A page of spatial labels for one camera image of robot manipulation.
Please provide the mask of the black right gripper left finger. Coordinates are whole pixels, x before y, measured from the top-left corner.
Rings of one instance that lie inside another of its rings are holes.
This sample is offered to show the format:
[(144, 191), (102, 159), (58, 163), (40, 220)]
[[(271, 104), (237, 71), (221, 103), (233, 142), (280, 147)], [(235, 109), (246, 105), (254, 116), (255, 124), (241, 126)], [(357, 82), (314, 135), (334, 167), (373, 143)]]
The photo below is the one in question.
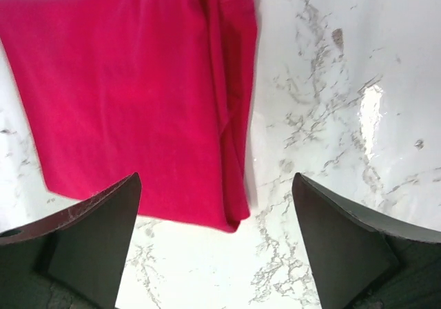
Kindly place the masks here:
[(134, 173), (1, 233), (2, 308), (115, 308), (141, 198)]

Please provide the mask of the crimson red t shirt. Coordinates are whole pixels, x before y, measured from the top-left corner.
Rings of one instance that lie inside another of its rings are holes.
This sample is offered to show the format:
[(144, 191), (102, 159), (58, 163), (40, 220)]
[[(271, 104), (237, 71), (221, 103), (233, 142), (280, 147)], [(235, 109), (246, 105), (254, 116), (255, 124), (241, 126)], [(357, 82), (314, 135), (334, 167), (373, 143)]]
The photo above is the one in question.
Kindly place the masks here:
[(48, 190), (137, 173), (139, 213), (235, 232), (254, 0), (1, 0), (1, 42)]

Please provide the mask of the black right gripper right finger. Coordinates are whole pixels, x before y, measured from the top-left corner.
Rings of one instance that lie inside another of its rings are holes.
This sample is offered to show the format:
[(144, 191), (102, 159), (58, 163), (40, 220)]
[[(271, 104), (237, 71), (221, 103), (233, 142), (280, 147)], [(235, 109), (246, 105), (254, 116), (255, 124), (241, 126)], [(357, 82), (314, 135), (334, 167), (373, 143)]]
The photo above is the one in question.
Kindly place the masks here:
[(295, 174), (292, 195), (322, 308), (439, 308), (440, 232)]

